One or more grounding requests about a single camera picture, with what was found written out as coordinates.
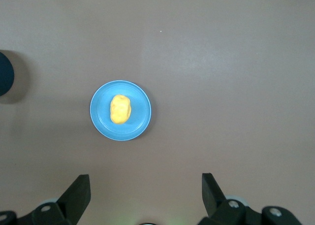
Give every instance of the blue plate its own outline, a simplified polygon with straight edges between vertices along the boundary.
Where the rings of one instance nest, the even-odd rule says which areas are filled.
[[[124,95],[130,99],[131,115],[124,124],[115,124],[110,119],[110,103],[115,95]],[[111,81],[95,92],[90,114],[96,129],[106,137],[120,141],[131,140],[149,125],[151,105],[139,86],[129,81]]]

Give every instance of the yellow potato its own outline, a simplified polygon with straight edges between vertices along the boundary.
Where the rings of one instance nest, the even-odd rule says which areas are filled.
[[[131,114],[130,99],[123,95],[116,95],[110,103],[110,119],[113,123],[125,123]]]

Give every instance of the gray table surface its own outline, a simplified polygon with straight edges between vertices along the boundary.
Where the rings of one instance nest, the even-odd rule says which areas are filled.
[[[80,225],[195,225],[201,174],[251,208],[315,212],[315,0],[0,0],[0,210],[19,216],[88,173]],[[152,120],[107,139],[90,101],[141,86]]]

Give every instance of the dark blue cup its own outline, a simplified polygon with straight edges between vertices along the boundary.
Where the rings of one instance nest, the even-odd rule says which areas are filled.
[[[14,71],[9,59],[0,52],[0,96],[7,93],[14,81]]]

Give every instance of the dark blue round object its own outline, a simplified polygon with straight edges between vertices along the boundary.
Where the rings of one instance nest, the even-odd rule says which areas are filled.
[[[9,59],[0,52],[0,96],[7,93],[14,81],[14,71]]]

